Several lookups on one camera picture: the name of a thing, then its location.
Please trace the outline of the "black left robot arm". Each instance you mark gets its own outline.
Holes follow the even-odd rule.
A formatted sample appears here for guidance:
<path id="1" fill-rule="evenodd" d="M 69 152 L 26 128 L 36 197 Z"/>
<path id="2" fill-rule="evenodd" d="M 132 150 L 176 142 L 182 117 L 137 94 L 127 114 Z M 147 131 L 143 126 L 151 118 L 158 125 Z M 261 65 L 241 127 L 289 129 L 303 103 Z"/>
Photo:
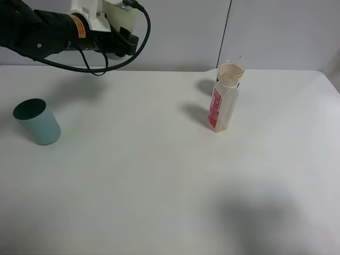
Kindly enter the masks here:
<path id="1" fill-rule="evenodd" d="M 46 58 L 70 50 L 134 55 L 138 37 L 113 18 L 122 1 L 72 1 L 69 13 L 33 10 L 23 1 L 1 1 L 1 46 Z"/>

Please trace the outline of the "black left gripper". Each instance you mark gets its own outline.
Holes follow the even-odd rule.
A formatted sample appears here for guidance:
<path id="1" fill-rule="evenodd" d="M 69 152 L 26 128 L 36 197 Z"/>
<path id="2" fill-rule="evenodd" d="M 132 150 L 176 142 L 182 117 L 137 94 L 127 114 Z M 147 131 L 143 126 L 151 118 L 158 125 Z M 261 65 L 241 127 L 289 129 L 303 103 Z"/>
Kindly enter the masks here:
<path id="1" fill-rule="evenodd" d="M 117 56 L 132 56 L 137 51 L 139 38 L 124 27 L 116 30 L 110 25 L 110 32 L 92 31 L 81 14 L 68 14 L 67 25 L 66 51 L 103 49 Z"/>

